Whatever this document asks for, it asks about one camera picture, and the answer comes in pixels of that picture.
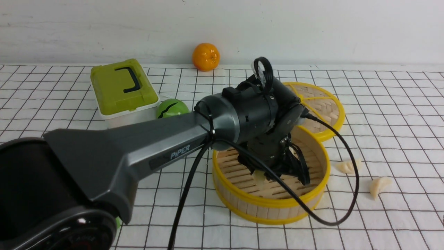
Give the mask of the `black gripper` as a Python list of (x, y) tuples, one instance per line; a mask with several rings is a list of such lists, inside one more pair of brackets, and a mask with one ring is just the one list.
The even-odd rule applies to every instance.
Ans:
[[(310, 184), (309, 168), (300, 147), (291, 141), (291, 134), (278, 138), (272, 134), (257, 136), (240, 144), (251, 155), (262, 160), (271, 170), (265, 171), (268, 181), (276, 181), (282, 175), (296, 177), (302, 185)], [(243, 162), (249, 174), (264, 173), (257, 162)]]

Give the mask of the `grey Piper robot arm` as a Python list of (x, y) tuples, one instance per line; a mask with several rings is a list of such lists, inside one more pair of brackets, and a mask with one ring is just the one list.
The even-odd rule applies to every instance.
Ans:
[(309, 184), (291, 155), (304, 108), (275, 77), (254, 75), (198, 101), (193, 112), (107, 130), (55, 129), (1, 145), (2, 250), (108, 250), (116, 218), (131, 220), (138, 183), (209, 147), (240, 147), (250, 172), (267, 165)]

